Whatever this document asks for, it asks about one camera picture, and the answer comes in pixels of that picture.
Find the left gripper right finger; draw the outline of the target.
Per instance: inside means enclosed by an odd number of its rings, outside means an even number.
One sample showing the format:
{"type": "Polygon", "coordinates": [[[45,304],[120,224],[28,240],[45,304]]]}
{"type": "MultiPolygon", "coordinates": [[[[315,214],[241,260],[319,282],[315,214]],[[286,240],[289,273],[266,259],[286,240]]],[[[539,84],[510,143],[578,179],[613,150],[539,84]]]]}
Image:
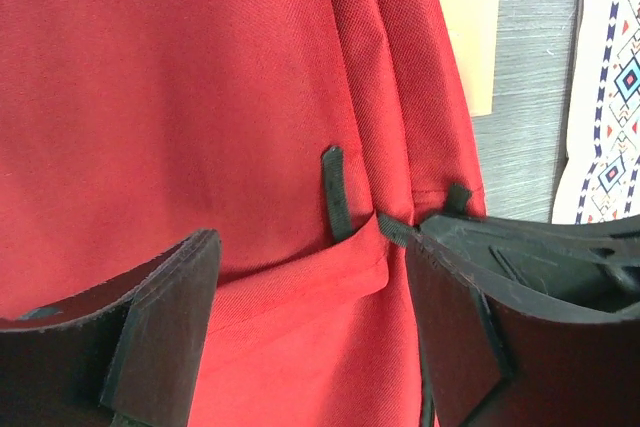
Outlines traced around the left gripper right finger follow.
{"type": "Polygon", "coordinates": [[[635,426],[639,307],[578,306],[437,242],[406,250],[411,299],[443,426],[635,426]]]}

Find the red backpack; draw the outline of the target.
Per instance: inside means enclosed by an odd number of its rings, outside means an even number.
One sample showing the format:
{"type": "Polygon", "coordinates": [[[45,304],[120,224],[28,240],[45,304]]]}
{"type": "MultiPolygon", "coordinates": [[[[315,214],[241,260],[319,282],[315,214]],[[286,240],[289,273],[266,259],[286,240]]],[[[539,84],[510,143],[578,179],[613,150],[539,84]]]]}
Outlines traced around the red backpack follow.
{"type": "Polygon", "coordinates": [[[1,314],[216,229],[194,426],[416,426],[405,252],[484,189],[439,0],[1,0],[1,314]]]}

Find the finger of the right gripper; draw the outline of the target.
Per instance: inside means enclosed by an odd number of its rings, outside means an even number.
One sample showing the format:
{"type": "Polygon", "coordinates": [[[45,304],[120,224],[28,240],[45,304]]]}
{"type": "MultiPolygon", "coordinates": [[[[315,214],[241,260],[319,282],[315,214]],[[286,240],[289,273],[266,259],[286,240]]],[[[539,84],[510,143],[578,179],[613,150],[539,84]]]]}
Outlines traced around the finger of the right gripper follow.
{"type": "Polygon", "coordinates": [[[420,233],[462,258],[549,297],[639,317],[639,217],[549,224],[439,214],[420,233]]]}

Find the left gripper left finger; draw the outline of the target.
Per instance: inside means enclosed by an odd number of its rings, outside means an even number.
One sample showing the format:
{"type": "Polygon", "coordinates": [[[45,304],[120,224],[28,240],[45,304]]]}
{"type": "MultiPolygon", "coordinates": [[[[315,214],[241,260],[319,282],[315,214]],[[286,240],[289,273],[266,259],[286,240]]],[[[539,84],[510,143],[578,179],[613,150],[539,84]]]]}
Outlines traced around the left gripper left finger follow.
{"type": "Polygon", "coordinates": [[[220,268],[199,230],[76,296],[1,322],[4,426],[185,426],[220,268]]]}

